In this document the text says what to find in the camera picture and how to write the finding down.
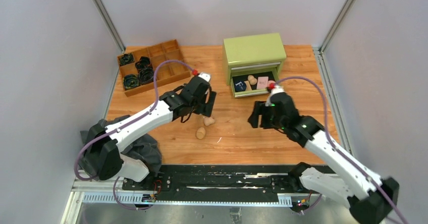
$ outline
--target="red connector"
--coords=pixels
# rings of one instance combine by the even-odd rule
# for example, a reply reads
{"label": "red connector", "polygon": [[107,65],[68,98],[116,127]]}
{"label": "red connector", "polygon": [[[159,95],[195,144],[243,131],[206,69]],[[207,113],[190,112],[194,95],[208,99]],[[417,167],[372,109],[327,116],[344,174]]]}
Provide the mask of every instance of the red connector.
{"label": "red connector", "polygon": [[275,88],[275,83],[271,83],[267,88],[273,90]]}

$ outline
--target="green drawer cabinet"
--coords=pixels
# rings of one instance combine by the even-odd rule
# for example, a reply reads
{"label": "green drawer cabinet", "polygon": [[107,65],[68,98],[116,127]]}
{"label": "green drawer cabinet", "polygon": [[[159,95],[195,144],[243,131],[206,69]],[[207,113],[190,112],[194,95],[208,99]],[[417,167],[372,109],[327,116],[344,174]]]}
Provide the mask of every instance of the green drawer cabinet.
{"label": "green drawer cabinet", "polygon": [[231,86],[235,98],[265,94],[266,89],[235,92],[234,79],[246,80],[248,75],[260,75],[277,81],[286,57],[279,33],[224,39],[223,67],[226,84]]}

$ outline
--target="pink card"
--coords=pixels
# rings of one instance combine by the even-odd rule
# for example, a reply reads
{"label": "pink card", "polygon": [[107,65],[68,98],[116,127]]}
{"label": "pink card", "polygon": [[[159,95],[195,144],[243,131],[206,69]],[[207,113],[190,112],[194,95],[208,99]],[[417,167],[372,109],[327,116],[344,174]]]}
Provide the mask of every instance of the pink card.
{"label": "pink card", "polygon": [[257,79],[257,89],[264,89],[268,86],[269,77],[259,77]]}

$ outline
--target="gray cloth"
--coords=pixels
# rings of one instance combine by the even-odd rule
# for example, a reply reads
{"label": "gray cloth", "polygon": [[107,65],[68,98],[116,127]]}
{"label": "gray cloth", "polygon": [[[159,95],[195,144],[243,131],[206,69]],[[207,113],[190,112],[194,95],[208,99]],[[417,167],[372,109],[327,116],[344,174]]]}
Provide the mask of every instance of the gray cloth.
{"label": "gray cloth", "polygon": [[[106,121],[104,119],[99,120],[99,124],[103,127],[115,124],[123,121],[128,118],[130,115],[118,117],[112,121]],[[82,141],[85,142],[87,138],[88,131],[81,131],[80,135]],[[147,167],[151,172],[157,173],[162,165],[162,154],[160,153],[159,148],[157,147],[157,141],[152,138],[150,135],[145,134],[132,142],[125,150],[121,153],[133,159],[138,159],[146,163]]]}

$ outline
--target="black fabric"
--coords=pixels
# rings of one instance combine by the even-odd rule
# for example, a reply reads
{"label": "black fabric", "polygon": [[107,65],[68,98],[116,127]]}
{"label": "black fabric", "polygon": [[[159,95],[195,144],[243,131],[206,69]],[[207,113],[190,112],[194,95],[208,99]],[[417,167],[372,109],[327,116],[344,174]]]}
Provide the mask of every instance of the black fabric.
{"label": "black fabric", "polygon": [[138,73],[138,79],[141,85],[153,82],[153,69],[145,68]]}
{"label": "black fabric", "polygon": [[[130,115],[118,117],[112,121],[106,121],[104,119],[101,119],[98,123],[105,127],[111,124],[121,122],[128,117],[130,117]],[[82,141],[86,139],[87,134],[88,131],[80,132]],[[132,142],[127,148],[125,148],[122,154],[130,158],[143,161],[144,163],[146,163],[150,171],[155,172],[155,174],[157,174],[162,165],[162,154],[160,152],[161,151],[157,147],[157,141],[150,135],[145,134],[134,142]]]}
{"label": "black fabric", "polygon": [[125,90],[133,89],[140,85],[140,82],[138,81],[138,77],[134,74],[128,74],[123,78],[123,86],[125,87]]}
{"label": "black fabric", "polygon": [[135,68],[138,72],[149,67],[153,69],[153,66],[151,65],[150,59],[148,57],[141,57],[140,60],[135,63]]}
{"label": "black fabric", "polygon": [[120,58],[119,58],[119,62],[120,62],[120,66],[126,65],[126,64],[130,64],[132,62],[134,62],[134,56],[129,53],[129,54],[123,54]]}

